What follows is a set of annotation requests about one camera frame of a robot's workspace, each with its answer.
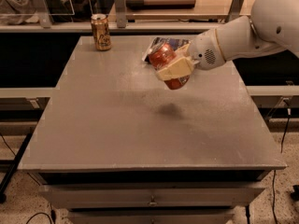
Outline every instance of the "gray table surface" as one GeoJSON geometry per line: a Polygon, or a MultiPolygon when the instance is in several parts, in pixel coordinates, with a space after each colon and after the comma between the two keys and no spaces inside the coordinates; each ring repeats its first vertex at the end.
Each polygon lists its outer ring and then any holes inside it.
{"type": "MultiPolygon", "coordinates": [[[[155,36],[83,36],[20,170],[272,170],[286,163],[232,63],[170,91],[141,61],[155,36]]],[[[192,39],[193,36],[182,36],[192,39]]]]}

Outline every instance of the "wooden surface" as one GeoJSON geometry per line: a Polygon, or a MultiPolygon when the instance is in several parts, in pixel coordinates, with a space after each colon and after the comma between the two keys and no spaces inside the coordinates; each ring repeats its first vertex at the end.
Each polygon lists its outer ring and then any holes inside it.
{"type": "MultiPolygon", "coordinates": [[[[241,15],[250,15],[255,0],[245,0],[241,15]]],[[[126,9],[128,20],[186,20],[186,19],[224,19],[232,0],[196,0],[195,8],[189,9],[126,9]]],[[[112,8],[111,17],[115,15],[112,8]]]]}

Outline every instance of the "can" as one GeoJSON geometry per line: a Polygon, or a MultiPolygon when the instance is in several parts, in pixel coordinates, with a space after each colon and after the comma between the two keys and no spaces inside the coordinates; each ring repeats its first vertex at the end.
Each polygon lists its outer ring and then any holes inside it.
{"type": "MultiPolygon", "coordinates": [[[[177,54],[165,41],[157,43],[149,50],[149,62],[156,70],[168,65],[176,57],[177,54]]],[[[164,83],[170,90],[177,90],[182,88],[187,83],[189,77],[190,76],[173,78],[170,80],[165,80],[164,83]]]]}
{"type": "Polygon", "coordinates": [[[111,49],[110,31],[107,15],[93,14],[91,17],[93,30],[93,39],[96,49],[109,50],[111,49]]]}

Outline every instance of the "red object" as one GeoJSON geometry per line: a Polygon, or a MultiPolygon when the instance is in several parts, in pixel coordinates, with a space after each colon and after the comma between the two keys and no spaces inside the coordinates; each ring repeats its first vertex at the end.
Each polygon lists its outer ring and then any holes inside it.
{"type": "MultiPolygon", "coordinates": [[[[169,64],[176,57],[177,54],[168,43],[160,42],[151,48],[151,52],[149,53],[149,62],[156,70],[159,70],[169,64]]],[[[164,82],[170,90],[177,90],[182,88],[187,83],[188,79],[189,76],[186,76],[165,80],[164,82]]]]}

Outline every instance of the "can lid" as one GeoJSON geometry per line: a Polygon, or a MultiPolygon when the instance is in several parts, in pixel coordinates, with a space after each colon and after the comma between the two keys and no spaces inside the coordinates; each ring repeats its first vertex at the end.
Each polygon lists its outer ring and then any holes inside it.
{"type": "Polygon", "coordinates": [[[155,53],[157,50],[159,50],[163,45],[165,44],[165,41],[161,41],[161,42],[158,42],[157,44],[155,44],[154,46],[152,46],[150,49],[149,49],[149,55],[155,53]]]}
{"type": "Polygon", "coordinates": [[[92,15],[92,20],[102,20],[105,19],[106,17],[107,15],[105,14],[97,13],[92,15]]]}

